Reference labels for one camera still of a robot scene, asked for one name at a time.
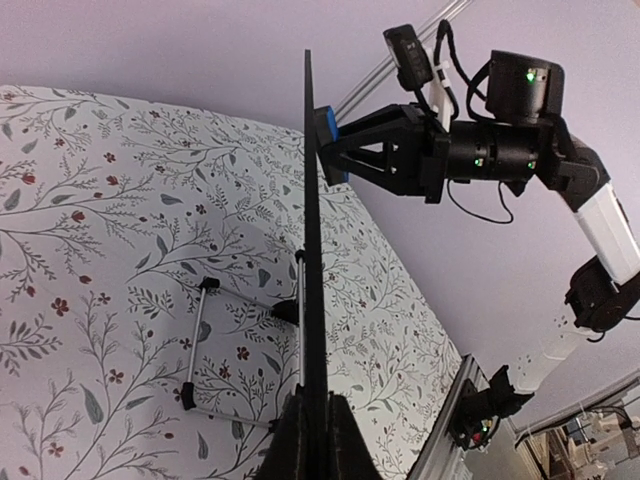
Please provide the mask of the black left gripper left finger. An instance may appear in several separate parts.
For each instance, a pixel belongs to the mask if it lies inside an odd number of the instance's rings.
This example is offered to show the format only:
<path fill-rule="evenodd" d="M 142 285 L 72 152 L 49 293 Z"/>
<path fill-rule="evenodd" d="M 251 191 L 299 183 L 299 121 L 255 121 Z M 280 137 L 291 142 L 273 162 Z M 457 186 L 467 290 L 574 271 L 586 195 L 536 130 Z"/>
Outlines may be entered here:
<path fill-rule="evenodd" d="M 286 404 L 255 479 L 299 480 L 304 477 L 304 397 L 301 393 L 296 393 Z"/>

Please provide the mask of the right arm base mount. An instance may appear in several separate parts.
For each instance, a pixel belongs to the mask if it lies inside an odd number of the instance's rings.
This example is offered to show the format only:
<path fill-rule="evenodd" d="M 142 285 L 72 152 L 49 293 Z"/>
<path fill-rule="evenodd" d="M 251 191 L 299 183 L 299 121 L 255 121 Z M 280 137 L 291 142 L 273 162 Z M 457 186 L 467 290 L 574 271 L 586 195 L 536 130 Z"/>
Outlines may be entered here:
<path fill-rule="evenodd" d="M 466 379 L 449 423 L 454 443 L 463 449 L 476 450 L 488 445 L 500 421 L 519 412 L 534 397 L 533 393 L 517 393 L 510 383 L 507 365 L 503 365 L 479 390 Z"/>

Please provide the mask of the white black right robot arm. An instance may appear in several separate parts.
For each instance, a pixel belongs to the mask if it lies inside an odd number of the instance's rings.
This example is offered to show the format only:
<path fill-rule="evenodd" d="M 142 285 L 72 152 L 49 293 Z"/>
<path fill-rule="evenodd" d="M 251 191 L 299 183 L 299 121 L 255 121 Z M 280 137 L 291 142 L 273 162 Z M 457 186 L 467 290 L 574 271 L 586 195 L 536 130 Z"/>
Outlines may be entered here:
<path fill-rule="evenodd" d="M 422 103 L 391 104 L 341 126 L 321 107 L 313 114 L 316 151 L 331 185 L 357 176 L 428 204 L 455 182 L 492 181 L 520 195 L 539 179 L 594 249 L 565 301 L 596 343 L 638 303 L 639 244 L 599 155 L 562 118 L 564 80 L 556 63 L 496 50 L 472 78 L 488 86 L 485 115 L 445 122 Z"/>

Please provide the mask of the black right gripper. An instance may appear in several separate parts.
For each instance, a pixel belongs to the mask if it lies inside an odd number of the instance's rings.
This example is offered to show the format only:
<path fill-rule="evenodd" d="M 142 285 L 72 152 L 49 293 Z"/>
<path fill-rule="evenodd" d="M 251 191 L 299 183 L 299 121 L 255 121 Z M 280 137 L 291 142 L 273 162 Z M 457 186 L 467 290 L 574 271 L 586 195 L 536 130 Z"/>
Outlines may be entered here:
<path fill-rule="evenodd" d="M 334 165 L 397 196 L 441 201 L 451 180 L 503 182 L 515 196 L 557 165 L 553 124 L 455 120 L 444 130 L 418 103 L 391 104 L 337 128 Z M 382 143 L 381 151 L 340 143 Z M 414 143 L 397 145 L 394 143 Z"/>

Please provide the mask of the right aluminium corner post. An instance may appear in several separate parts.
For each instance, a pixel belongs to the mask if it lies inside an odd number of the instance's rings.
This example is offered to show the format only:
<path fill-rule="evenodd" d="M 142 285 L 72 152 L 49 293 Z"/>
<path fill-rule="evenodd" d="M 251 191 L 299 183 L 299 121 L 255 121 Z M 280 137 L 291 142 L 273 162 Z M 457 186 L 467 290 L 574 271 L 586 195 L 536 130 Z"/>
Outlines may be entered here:
<path fill-rule="evenodd" d="M 473 0 L 448 1 L 427 20 L 420 22 L 414 28 L 418 39 L 425 44 L 436 35 L 437 27 L 441 20 L 451 22 L 473 4 Z M 343 124 L 349 115 L 362 105 L 384 81 L 393 76 L 396 71 L 397 67 L 393 55 L 387 52 L 383 59 L 333 107 L 338 124 Z"/>

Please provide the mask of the floral patterned table mat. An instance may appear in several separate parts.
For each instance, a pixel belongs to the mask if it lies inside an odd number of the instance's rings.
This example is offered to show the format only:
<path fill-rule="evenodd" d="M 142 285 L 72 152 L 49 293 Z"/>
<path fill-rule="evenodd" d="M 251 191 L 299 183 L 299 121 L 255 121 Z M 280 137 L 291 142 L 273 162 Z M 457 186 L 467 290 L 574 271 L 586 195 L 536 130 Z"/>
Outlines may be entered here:
<path fill-rule="evenodd" d="M 204 277 L 296 295 L 300 132 L 192 107 L 1 89 L 1 475 L 251 479 L 267 430 L 182 408 Z M 213 291 L 198 406 L 267 422 L 297 330 Z"/>

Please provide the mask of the blue whiteboard eraser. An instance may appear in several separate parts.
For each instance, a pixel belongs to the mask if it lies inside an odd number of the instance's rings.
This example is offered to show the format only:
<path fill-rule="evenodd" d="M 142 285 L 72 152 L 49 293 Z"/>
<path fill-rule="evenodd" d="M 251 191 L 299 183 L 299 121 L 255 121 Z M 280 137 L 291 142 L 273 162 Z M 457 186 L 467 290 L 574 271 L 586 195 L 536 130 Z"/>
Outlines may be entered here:
<path fill-rule="evenodd" d="M 320 160 L 324 178 L 329 186 L 347 183 L 349 174 L 337 168 L 331 156 L 330 148 L 339 139 L 339 128 L 331 106 L 314 109 L 316 134 L 316 153 Z"/>

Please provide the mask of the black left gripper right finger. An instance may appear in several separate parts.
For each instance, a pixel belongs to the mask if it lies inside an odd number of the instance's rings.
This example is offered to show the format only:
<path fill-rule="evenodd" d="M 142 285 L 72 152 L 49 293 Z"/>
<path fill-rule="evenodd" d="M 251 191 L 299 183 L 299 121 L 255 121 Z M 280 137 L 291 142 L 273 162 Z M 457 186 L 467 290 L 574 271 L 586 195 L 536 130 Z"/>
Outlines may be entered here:
<path fill-rule="evenodd" d="M 347 399 L 331 393 L 328 413 L 330 479 L 381 479 Z"/>

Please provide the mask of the white whiteboard black frame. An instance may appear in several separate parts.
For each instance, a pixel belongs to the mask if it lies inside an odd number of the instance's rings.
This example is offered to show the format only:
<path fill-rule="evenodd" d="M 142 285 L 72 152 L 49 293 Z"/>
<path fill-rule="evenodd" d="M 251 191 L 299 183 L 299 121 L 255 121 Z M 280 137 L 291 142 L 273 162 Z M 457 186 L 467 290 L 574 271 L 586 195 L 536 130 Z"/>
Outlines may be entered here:
<path fill-rule="evenodd" d="M 325 479 L 328 476 L 328 388 L 312 54 L 309 49 L 304 51 L 304 207 L 306 258 L 304 384 L 308 425 L 307 477 Z"/>

